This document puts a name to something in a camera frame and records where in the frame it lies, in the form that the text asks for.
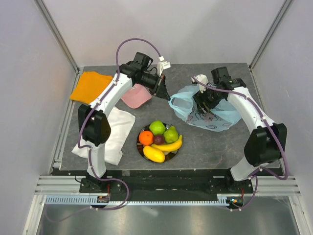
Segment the dark red fake plum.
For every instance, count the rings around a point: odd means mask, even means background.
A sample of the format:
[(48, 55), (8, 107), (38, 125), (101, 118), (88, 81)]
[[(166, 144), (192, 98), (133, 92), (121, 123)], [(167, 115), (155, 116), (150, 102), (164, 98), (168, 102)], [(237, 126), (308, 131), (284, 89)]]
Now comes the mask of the dark red fake plum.
[(162, 145), (165, 144), (165, 138), (162, 134), (154, 135), (153, 144)]

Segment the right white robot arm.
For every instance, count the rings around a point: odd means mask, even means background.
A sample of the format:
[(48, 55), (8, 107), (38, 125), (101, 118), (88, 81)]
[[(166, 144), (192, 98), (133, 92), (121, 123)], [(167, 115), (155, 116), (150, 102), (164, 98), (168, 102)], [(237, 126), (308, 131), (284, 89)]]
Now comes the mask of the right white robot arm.
[(251, 96), (245, 82), (240, 78), (232, 78), (226, 67), (213, 69), (211, 74), (212, 86), (203, 74), (191, 78), (192, 83), (198, 84), (200, 88), (194, 96), (197, 106), (208, 111), (220, 101), (228, 101), (239, 112), (250, 132), (244, 146), (244, 157), (228, 169), (224, 180), (225, 189), (234, 193), (241, 188), (241, 181), (251, 179), (261, 171), (279, 180), (286, 180), (289, 169), (285, 154), (285, 124), (277, 124), (266, 115)]

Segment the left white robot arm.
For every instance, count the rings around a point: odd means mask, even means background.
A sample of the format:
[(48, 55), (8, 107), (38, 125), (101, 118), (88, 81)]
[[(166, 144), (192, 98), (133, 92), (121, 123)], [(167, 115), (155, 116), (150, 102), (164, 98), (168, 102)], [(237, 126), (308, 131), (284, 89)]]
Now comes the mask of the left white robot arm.
[(107, 180), (103, 178), (107, 168), (104, 160), (105, 143), (111, 134), (108, 116), (118, 100), (139, 84), (149, 89), (156, 97), (169, 100), (170, 96), (165, 85), (163, 71), (171, 67), (170, 62), (163, 57), (159, 58), (156, 74), (148, 71), (152, 59), (143, 54), (136, 53), (133, 60), (117, 66), (116, 74), (104, 91), (89, 105), (79, 108), (79, 140), (78, 148), (88, 151), (87, 173), (93, 177), (90, 187), (96, 192), (103, 192), (107, 188)]

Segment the yellow fake lemon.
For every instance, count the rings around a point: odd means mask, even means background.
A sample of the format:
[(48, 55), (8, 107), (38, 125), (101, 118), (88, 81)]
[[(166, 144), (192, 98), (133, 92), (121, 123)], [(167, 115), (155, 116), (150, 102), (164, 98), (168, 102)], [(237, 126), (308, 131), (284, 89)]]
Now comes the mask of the yellow fake lemon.
[(165, 161), (164, 153), (161, 150), (151, 146), (145, 146), (143, 148), (143, 154), (147, 159), (155, 163), (163, 163)]

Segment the orange fake fruit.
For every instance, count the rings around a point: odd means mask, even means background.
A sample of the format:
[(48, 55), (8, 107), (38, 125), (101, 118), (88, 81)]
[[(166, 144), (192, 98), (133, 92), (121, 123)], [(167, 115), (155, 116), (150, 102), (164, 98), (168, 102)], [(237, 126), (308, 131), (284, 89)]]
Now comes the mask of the orange fake fruit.
[(143, 131), (139, 134), (139, 142), (142, 145), (151, 145), (153, 143), (154, 140), (154, 135), (151, 131)]

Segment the yellow fake banana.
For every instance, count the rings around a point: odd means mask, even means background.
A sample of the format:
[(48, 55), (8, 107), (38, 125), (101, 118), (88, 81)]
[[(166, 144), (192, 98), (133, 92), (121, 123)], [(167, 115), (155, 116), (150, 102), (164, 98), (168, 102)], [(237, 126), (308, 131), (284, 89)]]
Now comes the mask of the yellow fake banana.
[(152, 144), (151, 145), (151, 147), (159, 149), (163, 152), (177, 151), (180, 149), (181, 146), (182, 146), (182, 135), (179, 136), (176, 142), (171, 143), (171, 144), (162, 144), (162, 145)]

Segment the green fake apple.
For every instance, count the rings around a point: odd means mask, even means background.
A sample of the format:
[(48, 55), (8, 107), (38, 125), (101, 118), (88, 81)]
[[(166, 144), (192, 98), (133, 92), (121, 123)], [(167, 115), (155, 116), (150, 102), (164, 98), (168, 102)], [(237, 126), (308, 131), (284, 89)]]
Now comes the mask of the green fake apple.
[(156, 120), (150, 124), (149, 130), (154, 135), (162, 135), (165, 132), (166, 128), (165, 125), (160, 120)]

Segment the green fake pear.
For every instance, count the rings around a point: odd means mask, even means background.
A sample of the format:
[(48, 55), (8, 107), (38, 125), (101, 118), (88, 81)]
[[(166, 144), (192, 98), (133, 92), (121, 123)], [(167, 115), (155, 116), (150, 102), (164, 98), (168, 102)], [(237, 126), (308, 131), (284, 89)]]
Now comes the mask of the green fake pear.
[(166, 143), (174, 143), (179, 139), (179, 134), (174, 126), (171, 126), (167, 129), (163, 136), (165, 138)]

